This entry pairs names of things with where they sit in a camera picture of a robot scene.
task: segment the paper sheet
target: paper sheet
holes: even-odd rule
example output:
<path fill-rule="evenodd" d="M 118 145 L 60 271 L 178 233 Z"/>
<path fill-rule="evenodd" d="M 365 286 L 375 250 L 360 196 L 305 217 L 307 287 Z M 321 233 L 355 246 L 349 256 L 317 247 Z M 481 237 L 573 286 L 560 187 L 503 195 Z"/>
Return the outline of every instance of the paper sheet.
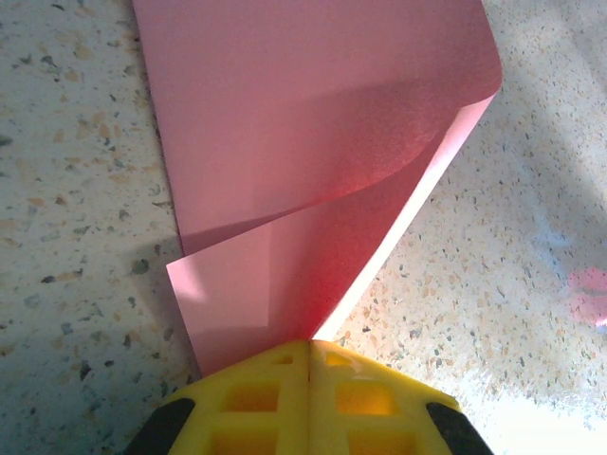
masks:
<path fill-rule="evenodd" d="M 329 339 L 499 88 L 479 0 L 136 0 L 203 374 Z"/>

